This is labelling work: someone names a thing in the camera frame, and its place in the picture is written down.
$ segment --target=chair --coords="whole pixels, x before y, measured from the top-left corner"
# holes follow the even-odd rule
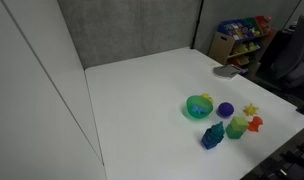
[[[269,74],[264,84],[272,89],[282,92],[304,89],[304,16],[299,17],[292,38],[272,64]]]

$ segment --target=gray wall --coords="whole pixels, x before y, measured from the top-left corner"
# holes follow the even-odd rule
[[[84,68],[190,44],[199,0],[58,0]]]
[[[58,0],[84,68],[191,43],[201,0]],[[282,28],[299,0],[205,0],[195,47],[207,54],[218,23],[272,16]]]
[[[304,16],[304,0],[301,0],[301,3],[298,5],[296,10],[294,11],[293,15],[287,22],[285,28],[288,28],[290,25],[295,24],[298,21],[300,15]]]

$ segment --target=green cube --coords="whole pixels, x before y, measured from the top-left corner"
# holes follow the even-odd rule
[[[225,132],[230,139],[240,139],[241,136],[243,135],[243,132],[234,131],[231,124],[229,124],[228,127],[226,127]]]
[[[238,132],[245,132],[249,127],[248,121],[240,116],[234,116],[230,124],[233,130]]]

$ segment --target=dark blue toy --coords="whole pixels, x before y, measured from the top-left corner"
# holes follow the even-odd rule
[[[234,112],[234,108],[232,104],[228,102],[221,103],[217,111],[218,115],[223,118],[230,117],[233,114],[233,112]]]
[[[207,129],[201,140],[206,149],[211,149],[220,143],[224,137],[224,128],[222,121]]]

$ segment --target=blue toy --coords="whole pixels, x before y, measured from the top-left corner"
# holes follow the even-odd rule
[[[205,114],[205,109],[200,107],[200,106],[192,106],[192,112],[197,113],[197,114]]]
[[[222,121],[207,129],[201,140],[206,149],[215,147],[224,138],[224,128]]]
[[[228,102],[221,103],[219,108],[218,108],[218,115],[223,117],[223,118],[228,118],[230,117],[234,112],[234,108],[232,104]]]

